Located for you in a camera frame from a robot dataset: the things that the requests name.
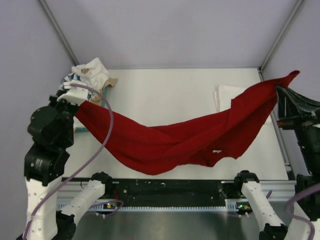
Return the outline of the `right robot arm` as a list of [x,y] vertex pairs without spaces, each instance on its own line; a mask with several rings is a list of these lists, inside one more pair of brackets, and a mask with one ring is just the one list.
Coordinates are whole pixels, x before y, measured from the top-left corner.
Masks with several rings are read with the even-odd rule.
[[293,130],[309,175],[298,174],[295,194],[284,205],[291,217],[285,225],[263,193],[258,177],[247,170],[234,179],[233,192],[246,198],[260,228],[260,240],[320,238],[320,103],[290,88],[278,86],[277,125]]

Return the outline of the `red t shirt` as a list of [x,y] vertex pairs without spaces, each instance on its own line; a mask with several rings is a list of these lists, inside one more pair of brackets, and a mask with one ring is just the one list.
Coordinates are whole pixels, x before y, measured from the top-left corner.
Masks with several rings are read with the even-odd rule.
[[213,167],[241,157],[274,109],[277,87],[287,88],[299,71],[252,85],[232,99],[230,109],[180,123],[145,126],[89,101],[76,118],[120,163],[147,175],[182,165]]

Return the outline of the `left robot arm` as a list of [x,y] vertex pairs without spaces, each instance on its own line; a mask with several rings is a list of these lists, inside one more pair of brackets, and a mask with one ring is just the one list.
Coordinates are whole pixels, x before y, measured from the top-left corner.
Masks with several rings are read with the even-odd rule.
[[66,149],[74,143],[73,118],[79,106],[52,95],[49,104],[31,116],[27,131],[33,145],[24,158],[27,223],[20,240],[71,240],[90,207],[99,198],[113,194],[112,178],[97,172],[70,204],[56,209],[58,190],[65,184],[62,176],[70,157]]

